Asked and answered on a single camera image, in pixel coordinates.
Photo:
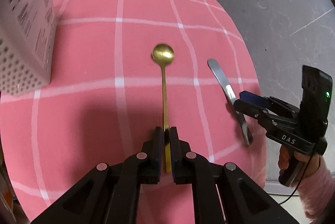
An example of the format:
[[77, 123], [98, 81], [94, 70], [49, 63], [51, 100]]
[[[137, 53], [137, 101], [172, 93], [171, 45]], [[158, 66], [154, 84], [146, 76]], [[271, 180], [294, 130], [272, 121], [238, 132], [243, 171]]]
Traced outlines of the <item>pink sleeve forearm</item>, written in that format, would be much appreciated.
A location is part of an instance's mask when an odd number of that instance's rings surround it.
[[302, 180], [298, 193], [311, 223], [334, 223], [334, 178], [322, 156], [317, 171]]

